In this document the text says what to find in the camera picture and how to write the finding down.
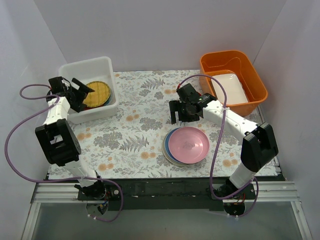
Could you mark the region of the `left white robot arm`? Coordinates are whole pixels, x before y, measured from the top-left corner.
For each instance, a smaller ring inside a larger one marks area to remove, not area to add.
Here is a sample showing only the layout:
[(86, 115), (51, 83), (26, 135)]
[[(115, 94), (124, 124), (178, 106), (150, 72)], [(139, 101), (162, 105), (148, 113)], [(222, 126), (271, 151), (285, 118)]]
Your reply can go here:
[(101, 200), (106, 197), (107, 189), (98, 173), (82, 159), (80, 143), (67, 121), (69, 110), (79, 113), (87, 107), (83, 101), (94, 90), (76, 78), (68, 81), (57, 76), (48, 82), (50, 109), (43, 125), (35, 129), (42, 151), (51, 165), (67, 170), (76, 178), (79, 184), (75, 188), (87, 197)]

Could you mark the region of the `red gold rimmed plate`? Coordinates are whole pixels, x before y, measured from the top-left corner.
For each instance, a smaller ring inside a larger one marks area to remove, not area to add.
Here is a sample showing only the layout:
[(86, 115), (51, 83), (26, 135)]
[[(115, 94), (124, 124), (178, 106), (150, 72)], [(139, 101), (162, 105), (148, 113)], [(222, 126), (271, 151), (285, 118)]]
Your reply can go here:
[(85, 107), (83, 110), (86, 111), (86, 110), (91, 110), (91, 109), (94, 109), (94, 107)]

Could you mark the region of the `yellow woven round plate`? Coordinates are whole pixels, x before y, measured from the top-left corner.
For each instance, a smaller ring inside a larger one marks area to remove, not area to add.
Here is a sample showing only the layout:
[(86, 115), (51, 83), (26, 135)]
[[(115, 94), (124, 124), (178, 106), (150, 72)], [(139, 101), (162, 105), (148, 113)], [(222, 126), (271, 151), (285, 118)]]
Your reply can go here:
[(111, 96), (109, 85), (103, 81), (92, 81), (87, 85), (93, 92), (89, 92), (83, 103), (88, 108), (97, 108), (104, 105)]

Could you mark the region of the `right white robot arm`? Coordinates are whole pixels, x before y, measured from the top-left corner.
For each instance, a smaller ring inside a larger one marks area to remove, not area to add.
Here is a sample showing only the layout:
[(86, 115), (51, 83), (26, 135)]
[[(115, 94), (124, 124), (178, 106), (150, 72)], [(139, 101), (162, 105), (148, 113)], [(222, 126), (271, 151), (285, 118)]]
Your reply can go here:
[(237, 199), (245, 192), (256, 173), (279, 153), (273, 128), (270, 124), (249, 121), (223, 105), (209, 93), (198, 93), (191, 84), (178, 86), (179, 99), (169, 101), (171, 124), (196, 122), (200, 118), (221, 125), (241, 142), (241, 163), (218, 189), (210, 182), (211, 194), (219, 200)]

